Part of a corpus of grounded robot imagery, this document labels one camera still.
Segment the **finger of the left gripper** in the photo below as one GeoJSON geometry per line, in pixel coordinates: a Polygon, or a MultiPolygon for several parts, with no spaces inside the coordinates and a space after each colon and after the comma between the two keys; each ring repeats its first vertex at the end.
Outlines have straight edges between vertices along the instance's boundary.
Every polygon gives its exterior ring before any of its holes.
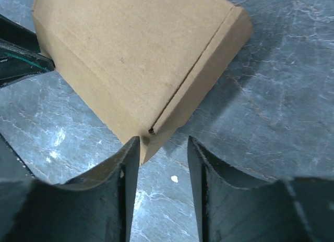
{"type": "Polygon", "coordinates": [[[1,39],[34,53],[40,53],[37,35],[29,29],[1,15],[1,39]]]}
{"type": "Polygon", "coordinates": [[[53,61],[7,41],[1,41],[1,87],[55,70],[53,61]]]}

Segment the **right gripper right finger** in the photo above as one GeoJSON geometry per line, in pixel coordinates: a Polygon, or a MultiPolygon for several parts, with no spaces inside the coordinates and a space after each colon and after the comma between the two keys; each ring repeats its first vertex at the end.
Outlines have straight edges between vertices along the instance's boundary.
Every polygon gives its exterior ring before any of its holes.
{"type": "Polygon", "coordinates": [[[268,182],[219,159],[189,137],[187,160],[200,241],[276,241],[268,182]]]}

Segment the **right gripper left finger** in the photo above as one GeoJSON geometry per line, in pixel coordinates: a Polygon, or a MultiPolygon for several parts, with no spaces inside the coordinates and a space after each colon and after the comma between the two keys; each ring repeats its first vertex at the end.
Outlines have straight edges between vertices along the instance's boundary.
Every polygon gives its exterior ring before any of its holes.
{"type": "Polygon", "coordinates": [[[80,241],[129,241],[136,195],[140,144],[131,138],[113,156],[68,180],[80,241]]]}

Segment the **brown cardboard box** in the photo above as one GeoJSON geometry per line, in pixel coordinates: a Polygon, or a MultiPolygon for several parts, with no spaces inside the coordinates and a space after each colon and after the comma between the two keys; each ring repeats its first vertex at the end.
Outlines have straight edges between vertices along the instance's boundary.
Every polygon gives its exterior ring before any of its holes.
{"type": "Polygon", "coordinates": [[[34,0],[43,55],[146,163],[183,126],[253,33],[227,0],[34,0]]]}

